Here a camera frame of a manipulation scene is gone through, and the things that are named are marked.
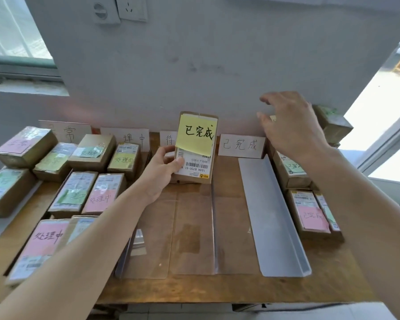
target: person's left hand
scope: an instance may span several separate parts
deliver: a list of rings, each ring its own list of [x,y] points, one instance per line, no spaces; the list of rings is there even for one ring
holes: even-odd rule
[[[171,151],[175,151],[175,146],[159,147],[141,177],[132,185],[139,188],[142,195],[148,196],[147,204],[158,199],[162,190],[171,181],[171,175],[184,166],[182,157],[175,160],[174,157],[165,157],[165,154]]]

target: wall switch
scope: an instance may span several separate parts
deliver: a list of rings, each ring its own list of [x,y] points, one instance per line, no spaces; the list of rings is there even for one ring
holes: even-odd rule
[[[92,19],[102,25],[115,25],[120,23],[116,0],[87,0]]]
[[[147,0],[116,0],[120,19],[148,21]]]

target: forearm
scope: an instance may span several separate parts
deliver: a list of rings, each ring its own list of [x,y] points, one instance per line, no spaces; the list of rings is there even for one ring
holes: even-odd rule
[[[400,206],[336,149],[315,153],[302,166],[324,194],[369,283],[400,320]]]
[[[85,319],[135,229],[145,196],[137,188],[120,195],[0,304],[0,319]]]

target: hand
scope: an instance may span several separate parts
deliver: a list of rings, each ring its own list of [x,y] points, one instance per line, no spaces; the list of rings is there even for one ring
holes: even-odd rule
[[[175,151],[175,146],[159,147],[141,177],[132,185],[140,189],[142,195],[147,195],[147,204],[158,199],[162,190],[171,181],[171,175],[184,165],[182,157],[175,160],[174,157],[165,157],[165,154],[171,151]]]
[[[302,165],[314,159],[317,152],[330,148],[311,103],[298,92],[269,92],[260,100],[276,109],[275,122],[261,112],[258,118],[277,151]]]

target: pink sticky note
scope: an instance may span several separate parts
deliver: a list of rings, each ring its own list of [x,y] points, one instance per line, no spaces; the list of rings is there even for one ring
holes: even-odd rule
[[[86,201],[85,212],[104,211],[116,199],[117,190],[93,190]]]
[[[329,223],[320,208],[298,205],[297,209],[305,229],[330,232]]]
[[[52,255],[68,226],[68,221],[40,222],[21,256]]]
[[[27,140],[15,136],[5,144],[1,145],[0,151],[5,153],[22,154],[31,144],[32,139]]]

